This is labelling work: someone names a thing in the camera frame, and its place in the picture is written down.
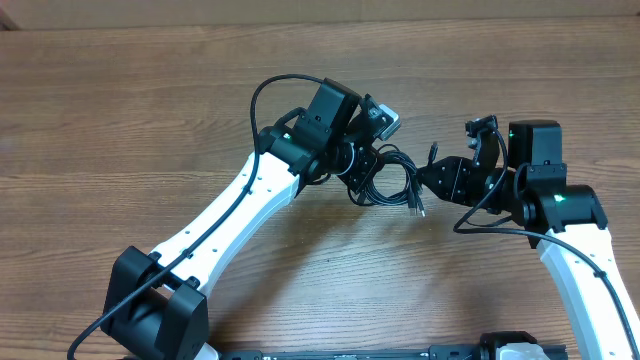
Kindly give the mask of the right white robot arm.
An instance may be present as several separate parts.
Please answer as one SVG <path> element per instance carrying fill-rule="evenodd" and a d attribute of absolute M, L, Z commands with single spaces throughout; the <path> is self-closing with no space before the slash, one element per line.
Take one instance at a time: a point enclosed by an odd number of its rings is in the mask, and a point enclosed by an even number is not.
<path fill-rule="evenodd" d="M 549 271 L 585 359 L 636 359 L 639 317 L 621 279 L 605 211 L 588 185 L 570 185 L 562 128 L 552 120 L 494 116 L 465 125 L 470 158 L 436 157 L 418 181 L 443 201 L 468 207 L 459 234 L 519 235 Z"/>

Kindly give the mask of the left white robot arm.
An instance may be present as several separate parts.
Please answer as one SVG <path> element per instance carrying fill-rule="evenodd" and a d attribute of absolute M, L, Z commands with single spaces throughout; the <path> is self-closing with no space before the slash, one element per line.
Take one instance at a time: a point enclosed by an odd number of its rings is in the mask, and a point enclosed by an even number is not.
<path fill-rule="evenodd" d="M 308 107 L 254 130 L 254 150 L 232 183 L 150 253 L 127 248 L 113 265 L 99 328 L 139 359 L 217 359 L 208 300 L 241 248 L 307 186 L 337 175 L 357 188 L 366 147 L 398 115 L 325 78 Z"/>

